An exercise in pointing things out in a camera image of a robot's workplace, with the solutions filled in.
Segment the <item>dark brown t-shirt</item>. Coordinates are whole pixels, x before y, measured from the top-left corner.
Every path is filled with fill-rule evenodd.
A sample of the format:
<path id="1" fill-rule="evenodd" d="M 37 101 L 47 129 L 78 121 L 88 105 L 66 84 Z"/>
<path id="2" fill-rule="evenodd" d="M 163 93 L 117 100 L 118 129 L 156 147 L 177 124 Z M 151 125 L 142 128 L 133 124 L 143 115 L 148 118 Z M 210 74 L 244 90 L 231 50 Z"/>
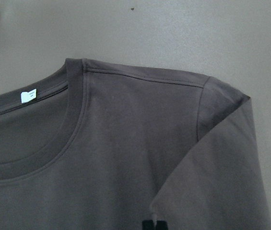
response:
<path id="1" fill-rule="evenodd" d="M 251 98 L 67 59 L 0 95 L 0 230 L 269 230 Z"/>

